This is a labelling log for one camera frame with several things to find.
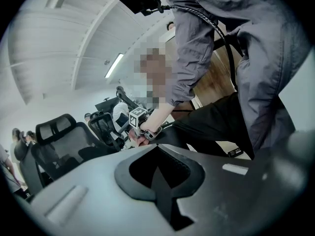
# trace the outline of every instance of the ceiling light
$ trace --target ceiling light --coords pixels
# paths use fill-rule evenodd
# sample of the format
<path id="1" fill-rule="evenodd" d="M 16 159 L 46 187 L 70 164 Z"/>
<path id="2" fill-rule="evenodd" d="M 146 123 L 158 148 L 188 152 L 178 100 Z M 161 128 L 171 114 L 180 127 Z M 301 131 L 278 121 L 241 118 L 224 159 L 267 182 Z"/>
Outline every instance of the ceiling light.
<path id="1" fill-rule="evenodd" d="M 105 78 L 109 78 L 109 76 L 112 74 L 112 72 L 114 71 L 115 67 L 117 66 L 118 62 L 122 59 L 124 55 L 122 53 L 119 53 L 117 58 L 115 59 L 114 63 L 112 64 L 112 66 L 110 67 L 110 69 L 108 70 Z"/>

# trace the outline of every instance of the gray jacket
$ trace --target gray jacket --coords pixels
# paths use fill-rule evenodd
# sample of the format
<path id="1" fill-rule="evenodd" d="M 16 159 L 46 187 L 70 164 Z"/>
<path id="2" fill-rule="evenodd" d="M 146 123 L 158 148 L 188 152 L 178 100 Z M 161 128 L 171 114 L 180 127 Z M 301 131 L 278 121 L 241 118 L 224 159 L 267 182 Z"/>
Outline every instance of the gray jacket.
<path id="1" fill-rule="evenodd" d="M 191 7 L 226 25 L 236 35 L 244 57 L 237 68 L 239 101 L 254 151 L 270 147 L 294 131 L 277 97 L 297 72 L 310 43 L 293 13 L 281 0 L 168 0 Z M 208 71 L 213 28 L 195 15 L 173 10 L 177 60 L 167 82 L 173 106 L 193 98 L 192 88 Z"/>

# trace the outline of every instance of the black mesh chair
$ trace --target black mesh chair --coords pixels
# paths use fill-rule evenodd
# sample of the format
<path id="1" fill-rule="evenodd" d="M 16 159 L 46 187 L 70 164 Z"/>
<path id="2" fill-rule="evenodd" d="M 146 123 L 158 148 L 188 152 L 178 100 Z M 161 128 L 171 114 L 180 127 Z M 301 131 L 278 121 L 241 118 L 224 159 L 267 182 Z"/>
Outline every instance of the black mesh chair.
<path id="1" fill-rule="evenodd" d="M 31 148 L 32 144 L 27 146 L 26 142 L 21 139 L 14 148 L 14 155 L 16 159 L 20 161 L 21 173 L 28 186 L 28 192 L 31 195 L 36 195 L 45 187 L 45 183 L 38 168 L 38 164 L 31 153 Z"/>
<path id="2" fill-rule="evenodd" d="M 31 153 L 53 180 L 88 160 L 116 152 L 69 114 L 37 125 L 36 137 Z"/>
<path id="3" fill-rule="evenodd" d="M 117 132 L 110 113 L 95 112 L 91 114 L 90 118 L 88 125 L 101 141 L 104 141 L 117 152 L 124 147 L 128 137 L 124 138 L 122 133 L 127 127 Z M 118 138 L 114 139 L 111 133 L 115 134 Z"/>

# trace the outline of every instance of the wooden wall panel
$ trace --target wooden wall panel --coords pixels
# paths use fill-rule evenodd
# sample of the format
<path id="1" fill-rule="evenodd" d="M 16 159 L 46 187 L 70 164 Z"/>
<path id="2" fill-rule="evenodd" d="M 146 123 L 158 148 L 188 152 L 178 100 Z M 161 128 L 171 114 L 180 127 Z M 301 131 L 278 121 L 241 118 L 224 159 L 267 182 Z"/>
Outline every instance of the wooden wall panel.
<path id="1" fill-rule="evenodd" d="M 226 34 L 225 25 L 219 22 L 219 27 Z M 234 64 L 237 67 L 241 56 L 231 46 Z M 176 58 L 176 41 L 175 38 L 170 39 L 165 44 L 166 60 L 175 60 Z M 195 95 L 203 106 L 215 102 L 224 96 L 234 92 L 234 88 L 230 79 L 230 65 L 225 47 L 221 47 L 213 52 L 209 71 L 200 79 L 196 87 L 193 89 Z"/>

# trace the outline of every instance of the black cable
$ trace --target black cable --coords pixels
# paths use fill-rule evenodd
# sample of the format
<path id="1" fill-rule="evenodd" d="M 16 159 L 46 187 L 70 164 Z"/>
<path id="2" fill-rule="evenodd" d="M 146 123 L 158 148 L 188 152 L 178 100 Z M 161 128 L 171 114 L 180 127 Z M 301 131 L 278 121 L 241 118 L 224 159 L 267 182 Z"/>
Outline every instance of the black cable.
<path id="1" fill-rule="evenodd" d="M 208 24 L 210 24 L 215 29 L 215 31 L 219 34 L 219 36 L 222 38 L 222 40 L 224 42 L 224 45 L 225 45 L 225 48 L 227 51 L 228 60 L 230 63 L 230 73 L 231 73 L 230 78 L 231 78 L 232 84 L 234 85 L 235 90 L 237 91 L 237 85 L 236 85 L 236 81 L 235 81 L 235 66 L 234 66 L 234 59 L 233 59 L 232 50 L 231 50 L 230 45 L 227 43 L 225 36 L 224 36 L 224 33 L 221 31 L 221 29 L 214 22 L 212 22 L 206 15 L 199 12 L 198 10 L 184 7 L 184 6 L 179 6 L 179 5 L 166 5 L 166 6 L 162 6 L 162 9 L 163 10 L 181 9 L 181 10 L 188 11 L 188 12 L 198 16 L 202 20 L 206 21 Z"/>
<path id="2" fill-rule="evenodd" d="M 172 123 L 172 122 L 169 122 L 168 124 L 161 125 L 161 127 L 162 127 L 162 129 L 164 129 L 164 128 L 170 126 L 170 125 L 173 125 L 173 123 Z"/>
<path id="3" fill-rule="evenodd" d="M 190 113 L 192 111 L 193 110 L 173 110 L 172 112 L 187 112 L 187 113 Z"/>

